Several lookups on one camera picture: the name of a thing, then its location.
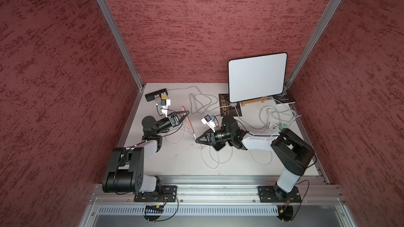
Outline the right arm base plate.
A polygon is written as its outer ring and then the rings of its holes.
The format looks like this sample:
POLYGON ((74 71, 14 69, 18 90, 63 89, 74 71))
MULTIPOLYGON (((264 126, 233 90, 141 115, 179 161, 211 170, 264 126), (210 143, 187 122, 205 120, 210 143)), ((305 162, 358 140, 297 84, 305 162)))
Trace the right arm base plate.
POLYGON ((258 196, 261 203, 301 203, 301 194, 296 186, 291 192, 285 192, 278 186, 258 186, 258 196))

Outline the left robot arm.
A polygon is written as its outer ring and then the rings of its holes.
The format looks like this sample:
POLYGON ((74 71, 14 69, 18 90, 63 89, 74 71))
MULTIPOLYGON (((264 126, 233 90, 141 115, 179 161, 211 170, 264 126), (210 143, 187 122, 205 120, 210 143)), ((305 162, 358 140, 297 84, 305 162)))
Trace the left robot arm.
POLYGON ((142 120, 144 133, 142 141, 130 147, 113 149, 102 182, 103 192, 160 196, 161 180, 158 176, 144 174, 145 158, 160 151, 163 142, 161 133, 181 126, 188 115, 189 111, 185 110, 174 111, 161 120, 146 116, 142 120))

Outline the orange-cased phone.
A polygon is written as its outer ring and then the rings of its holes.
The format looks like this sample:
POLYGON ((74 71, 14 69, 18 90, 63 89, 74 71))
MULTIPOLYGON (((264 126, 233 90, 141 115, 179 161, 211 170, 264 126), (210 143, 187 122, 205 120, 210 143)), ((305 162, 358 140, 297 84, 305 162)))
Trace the orange-cased phone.
POLYGON ((193 135, 194 139, 196 139, 195 130, 193 129, 193 126, 188 116, 186 117, 186 121, 188 123, 190 133, 193 135))

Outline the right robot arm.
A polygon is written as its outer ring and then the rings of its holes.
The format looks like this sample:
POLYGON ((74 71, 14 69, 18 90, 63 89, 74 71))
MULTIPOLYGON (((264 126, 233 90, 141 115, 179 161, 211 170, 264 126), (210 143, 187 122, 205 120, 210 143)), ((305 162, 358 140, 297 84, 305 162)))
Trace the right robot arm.
POLYGON ((268 192, 261 192, 265 199, 274 202, 288 202, 293 195, 300 177, 310 167, 315 151, 288 128, 282 129, 276 135, 255 135, 239 127, 239 122, 233 116, 222 119, 220 130, 210 128, 196 138, 197 144, 212 146, 221 150, 229 145, 239 150, 263 150, 276 154, 284 166, 282 174, 268 192))

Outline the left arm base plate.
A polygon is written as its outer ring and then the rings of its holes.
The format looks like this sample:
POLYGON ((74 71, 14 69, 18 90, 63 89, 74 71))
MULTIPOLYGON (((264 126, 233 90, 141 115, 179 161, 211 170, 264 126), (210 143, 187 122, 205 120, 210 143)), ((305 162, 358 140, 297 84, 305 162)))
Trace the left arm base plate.
POLYGON ((176 202, 178 186, 161 186, 154 192, 141 192, 134 196, 134 202, 176 202))

